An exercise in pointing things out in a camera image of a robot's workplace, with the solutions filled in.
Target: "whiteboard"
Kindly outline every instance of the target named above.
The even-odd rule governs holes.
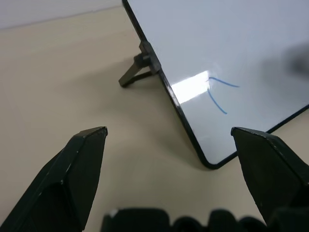
[[[309,104],[285,57],[309,42],[307,0],[128,0],[211,165],[236,151],[232,127],[268,131]]]

